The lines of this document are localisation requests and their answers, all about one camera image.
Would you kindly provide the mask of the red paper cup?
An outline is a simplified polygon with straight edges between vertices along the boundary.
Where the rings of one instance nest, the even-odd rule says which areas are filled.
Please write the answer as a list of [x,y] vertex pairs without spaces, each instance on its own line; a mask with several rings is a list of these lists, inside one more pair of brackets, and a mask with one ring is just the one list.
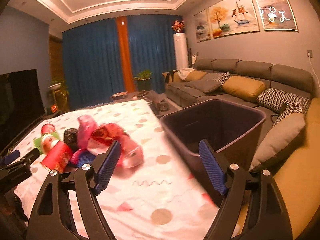
[[68,145],[58,140],[41,161],[41,164],[49,170],[63,173],[73,154],[74,152]]

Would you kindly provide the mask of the red white plastic bag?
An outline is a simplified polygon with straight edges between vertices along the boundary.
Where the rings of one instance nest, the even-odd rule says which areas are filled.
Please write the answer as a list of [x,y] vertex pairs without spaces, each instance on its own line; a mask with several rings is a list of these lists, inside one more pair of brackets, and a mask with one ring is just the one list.
[[115,123],[103,124],[95,129],[89,137],[87,149],[95,155],[102,154],[107,151],[114,141],[120,143],[120,157],[117,166],[134,168],[143,163],[142,146]]

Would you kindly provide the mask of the green foam net sleeve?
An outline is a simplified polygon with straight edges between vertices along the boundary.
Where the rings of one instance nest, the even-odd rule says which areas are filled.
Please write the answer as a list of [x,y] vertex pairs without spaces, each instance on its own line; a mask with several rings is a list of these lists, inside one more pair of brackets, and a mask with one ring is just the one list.
[[57,132],[43,134],[40,138],[34,139],[34,147],[37,148],[40,154],[47,154],[60,141]]

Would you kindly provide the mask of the dark plastic trash bin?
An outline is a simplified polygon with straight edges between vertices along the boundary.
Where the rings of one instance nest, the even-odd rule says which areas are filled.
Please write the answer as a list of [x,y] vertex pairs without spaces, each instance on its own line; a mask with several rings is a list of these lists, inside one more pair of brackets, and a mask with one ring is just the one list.
[[256,108],[211,99],[160,118],[166,136],[191,173],[220,206],[222,196],[213,188],[199,155],[206,139],[216,153],[248,170],[255,154],[266,114]]

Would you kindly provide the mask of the large yellow cushion near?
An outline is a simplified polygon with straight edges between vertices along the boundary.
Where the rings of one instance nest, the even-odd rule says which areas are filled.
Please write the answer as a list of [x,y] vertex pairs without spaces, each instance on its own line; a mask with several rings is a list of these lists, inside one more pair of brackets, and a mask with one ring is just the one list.
[[319,239],[319,99],[304,116],[302,144],[272,173],[289,214],[293,239]]

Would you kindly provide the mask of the black television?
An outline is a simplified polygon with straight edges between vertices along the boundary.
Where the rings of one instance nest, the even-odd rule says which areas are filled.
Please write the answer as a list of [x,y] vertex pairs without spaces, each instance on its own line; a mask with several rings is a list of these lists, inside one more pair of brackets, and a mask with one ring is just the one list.
[[1,75],[1,151],[44,115],[37,70]]

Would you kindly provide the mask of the light grey cushion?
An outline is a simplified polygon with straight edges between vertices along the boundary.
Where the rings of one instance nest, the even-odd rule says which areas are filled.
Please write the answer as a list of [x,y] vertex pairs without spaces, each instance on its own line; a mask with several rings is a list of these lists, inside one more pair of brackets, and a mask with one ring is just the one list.
[[257,148],[250,170],[277,170],[303,142],[306,122],[302,113],[292,113],[276,124]]

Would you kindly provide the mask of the houndstooth patterned cushion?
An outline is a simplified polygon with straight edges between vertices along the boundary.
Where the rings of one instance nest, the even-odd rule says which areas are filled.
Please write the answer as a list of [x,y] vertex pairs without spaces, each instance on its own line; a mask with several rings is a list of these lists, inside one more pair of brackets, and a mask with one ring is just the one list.
[[277,114],[278,117],[274,122],[274,126],[276,126],[290,114],[300,113],[306,115],[311,105],[311,100],[290,92],[268,88],[257,97],[257,103]]

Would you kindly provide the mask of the grey sectional sofa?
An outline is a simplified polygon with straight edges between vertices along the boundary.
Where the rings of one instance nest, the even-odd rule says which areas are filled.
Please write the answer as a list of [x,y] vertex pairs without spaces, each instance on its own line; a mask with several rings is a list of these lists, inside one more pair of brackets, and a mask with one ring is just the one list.
[[223,99],[263,111],[260,139],[277,122],[281,108],[307,112],[315,85],[310,72],[282,64],[239,59],[199,59],[181,79],[164,73],[165,94],[182,108],[209,99]]

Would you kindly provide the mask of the grey flat cushion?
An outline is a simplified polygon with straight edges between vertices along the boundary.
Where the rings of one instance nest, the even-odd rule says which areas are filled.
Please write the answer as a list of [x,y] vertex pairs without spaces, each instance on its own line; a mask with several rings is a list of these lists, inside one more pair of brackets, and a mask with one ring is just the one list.
[[187,82],[185,87],[194,88],[203,92],[204,94],[209,94],[219,89],[221,87],[221,83],[210,80],[193,80]]

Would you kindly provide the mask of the yellow cushion far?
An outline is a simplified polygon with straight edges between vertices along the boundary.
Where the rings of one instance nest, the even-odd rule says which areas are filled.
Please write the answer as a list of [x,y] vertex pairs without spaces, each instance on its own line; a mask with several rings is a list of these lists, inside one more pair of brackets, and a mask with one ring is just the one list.
[[185,78],[185,82],[190,82],[190,81],[194,81],[194,80],[200,80],[206,74],[207,74],[207,72],[195,70],[195,71],[193,71],[193,72],[188,74],[188,76]]

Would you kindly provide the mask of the white standing air conditioner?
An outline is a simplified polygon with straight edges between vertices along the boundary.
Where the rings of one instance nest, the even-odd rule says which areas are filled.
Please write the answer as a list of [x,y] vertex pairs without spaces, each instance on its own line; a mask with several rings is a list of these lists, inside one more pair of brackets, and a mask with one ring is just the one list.
[[188,68],[188,49],[187,49],[187,38],[185,33],[175,33],[174,48],[176,57],[176,68],[177,70]]

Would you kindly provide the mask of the left small painting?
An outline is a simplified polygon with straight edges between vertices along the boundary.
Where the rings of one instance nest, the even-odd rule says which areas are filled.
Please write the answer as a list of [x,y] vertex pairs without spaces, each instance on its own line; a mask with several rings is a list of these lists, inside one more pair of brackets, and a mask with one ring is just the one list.
[[196,31],[196,42],[200,43],[210,40],[212,38],[212,35],[210,31],[210,22],[207,9],[204,9],[201,12],[195,14],[193,16],[193,21]]

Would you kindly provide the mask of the sailboat painting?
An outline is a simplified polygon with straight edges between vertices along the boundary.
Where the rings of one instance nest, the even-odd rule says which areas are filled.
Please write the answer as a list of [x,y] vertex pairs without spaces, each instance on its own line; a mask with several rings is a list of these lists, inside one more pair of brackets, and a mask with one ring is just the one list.
[[208,15],[213,38],[260,31],[252,0],[221,0]]

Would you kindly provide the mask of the red flower decoration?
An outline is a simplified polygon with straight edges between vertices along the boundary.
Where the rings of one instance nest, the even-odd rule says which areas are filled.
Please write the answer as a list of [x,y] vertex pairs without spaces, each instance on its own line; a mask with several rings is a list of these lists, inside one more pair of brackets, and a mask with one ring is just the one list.
[[172,30],[175,33],[183,33],[184,32],[184,22],[180,20],[175,20],[171,26]]

